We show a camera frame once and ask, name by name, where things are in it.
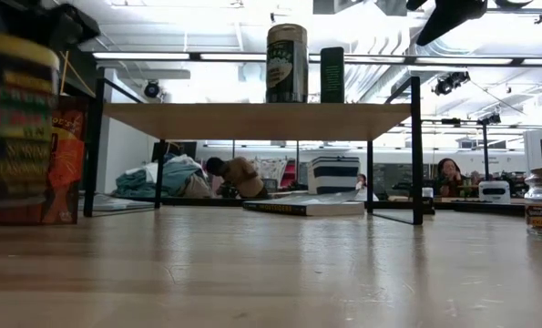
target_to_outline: book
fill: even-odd
[[[292,195],[277,200],[248,200],[245,210],[298,216],[363,215],[364,203],[353,201],[357,192],[325,195]]]

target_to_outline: can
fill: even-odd
[[[307,30],[295,24],[272,27],[267,35],[267,103],[306,103],[309,95]]]
[[[0,33],[0,205],[45,199],[58,71],[51,49]]]

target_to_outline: shelf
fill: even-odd
[[[160,139],[367,141],[410,105],[105,104],[104,114]]]

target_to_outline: table top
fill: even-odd
[[[521,218],[422,227],[166,207],[0,227],[0,328],[542,328],[542,240]]]
[[[410,105],[105,104],[104,114],[162,139],[367,141],[409,118]]]

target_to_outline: striped box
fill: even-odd
[[[360,159],[319,157],[307,166],[310,194],[324,194],[355,190]]]

